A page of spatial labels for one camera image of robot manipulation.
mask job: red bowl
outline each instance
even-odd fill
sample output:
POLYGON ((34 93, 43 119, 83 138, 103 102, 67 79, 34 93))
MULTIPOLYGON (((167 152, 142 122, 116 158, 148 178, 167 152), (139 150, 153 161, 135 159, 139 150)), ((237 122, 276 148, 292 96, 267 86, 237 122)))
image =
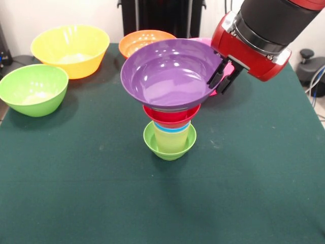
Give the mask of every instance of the red bowl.
POLYGON ((143 110, 149 118, 162 127, 178 128, 186 125, 191 119, 193 119, 198 113, 200 107, 201 104, 186 111, 166 113, 143 105, 143 110))

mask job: lime green bowl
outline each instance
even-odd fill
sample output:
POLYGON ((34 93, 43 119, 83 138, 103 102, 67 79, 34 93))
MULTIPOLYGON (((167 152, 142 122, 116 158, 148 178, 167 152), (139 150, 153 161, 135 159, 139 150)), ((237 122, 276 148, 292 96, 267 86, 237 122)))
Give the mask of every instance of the lime green bowl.
POLYGON ((196 132, 194 126, 191 124, 189 126, 188 136, 186 139, 184 149, 180 152, 176 152, 173 154, 166 154, 164 152, 159 152, 159 149, 157 147, 156 138, 154 135, 153 121, 151 121, 144 129, 143 139, 144 139, 145 143, 147 144, 147 146, 149 147, 149 149, 151 151, 153 151, 158 157, 160 157, 164 160, 167 160, 167 161, 172 161, 172 160, 176 160, 176 159, 180 158, 181 156, 183 156, 185 153, 187 153, 192 148, 192 146, 194 145, 194 143, 197 139, 197 132, 196 132))
POLYGON ((54 112, 63 101, 68 81, 67 73, 59 67, 24 66, 0 81, 0 99, 22 114, 45 116, 54 112))

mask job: bowl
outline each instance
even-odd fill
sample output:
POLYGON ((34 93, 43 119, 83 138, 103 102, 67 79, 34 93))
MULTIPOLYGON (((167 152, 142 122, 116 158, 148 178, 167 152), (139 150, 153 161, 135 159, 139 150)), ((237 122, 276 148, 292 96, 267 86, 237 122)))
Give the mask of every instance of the bowl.
POLYGON ((41 33, 30 49, 42 63, 63 68, 70 79, 80 79, 98 69, 109 44, 109 36, 97 27, 66 25, 41 33))
POLYGON ((176 37, 172 34, 160 30, 139 30, 123 37, 118 45, 118 49, 125 58, 128 58, 140 48, 147 46, 151 43, 175 38, 176 37))
POLYGON ((211 46, 212 38, 210 38, 210 37, 195 37, 195 38, 191 38, 191 39, 198 41, 198 42, 202 42, 202 43, 208 45, 209 47, 211 46))
POLYGON ((154 154, 156 154, 161 159, 164 159, 167 161, 172 161, 172 160, 176 160, 176 159, 182 157, 185 153, 187 153, 193 147, 193 145, 197 139, 197 132, 195 131, 194 126, 190 125, 184 149, 179 152, 172 153, 172 154, 167 154, 167 153, 159 151, 158 146, 157 146, 156 137, 154 134, 154 124, 152 121, 146 126, 146 128, 143 132, 143 139, 144 139, 146 145, 149 147, 149 149, 154 154))
POLYGON ((54 112, 63 101, 68 81, 68 74, 59 67, 24 66, 0 81, 0 99, 22 114, 45 116, 54 112))
POLYGON ((176 112, 191 109, 213 93, 207 82, 221 63, 207 45, 189 39, 152 43, 123 64, 124 89, 143 105, 176 112))
POLYGON ((199 104, 189 110, 166 113, 143 105, 143 110, 151 120, 157 122, 159 125, 166 128, 178 128, 191 121, 197 115, 200 107, 201 105, 199 104))
MULTIPOLYGON (((211 38, 210 37, 196 37, 196 38, 191 38, 192 40, 204 43, 208 45, 209 47, 211 46, 211 38)), ((231 64, 228 63, 226 67, 224 68, 223 72, 224 75, 222 78, 224 78, 226 75, 231 74, 234 71, 235 67, 231 64)), ((213 93, 210 94, 210 96, 215 96, 217 95, 217 92, 214 90, 213 93)))

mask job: white wall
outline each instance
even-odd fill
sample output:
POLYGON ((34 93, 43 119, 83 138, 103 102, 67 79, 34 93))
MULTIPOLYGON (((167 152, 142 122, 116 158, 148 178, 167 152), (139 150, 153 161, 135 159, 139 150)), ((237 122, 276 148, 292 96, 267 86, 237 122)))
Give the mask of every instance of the white wall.
POLYGON ((13 56, 30 54, 34 37, 65 24, 91 24, 119 42, 123 21, 116 6, 117 0, 0 0, 0 23, 13 56))
MULTIPOLYGON (((206 0, 202 8, 201 37, 211 37, 224 15, 223 0, 206 0)), ((243 0, 233 0, 237 12, 243 0)), ((105 30, 112 42, 123 37, 121 7, 117 0, 0 0, 0 23, 13 55, 30 54, 30 44, 39 33, 64 24, 91 24, 105 30)), ((325 56, 325 10, 290 45, 291 65, 300 61, 299 51, 311 48, 316 56, 325 56)))

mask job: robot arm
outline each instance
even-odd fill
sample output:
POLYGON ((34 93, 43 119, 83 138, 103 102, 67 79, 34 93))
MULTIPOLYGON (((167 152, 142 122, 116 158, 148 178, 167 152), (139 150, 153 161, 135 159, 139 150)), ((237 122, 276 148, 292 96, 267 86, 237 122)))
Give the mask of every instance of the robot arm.
POLYGON ((325 7, 325 0, 245 0, 238 14, 227 13, 217 26, 211 47, 222 62, 207 82, 224 93, 243 69, 261 81, 287 64, 287 46, 325 7), (234 72, 221 81, 228 62, 234 72))

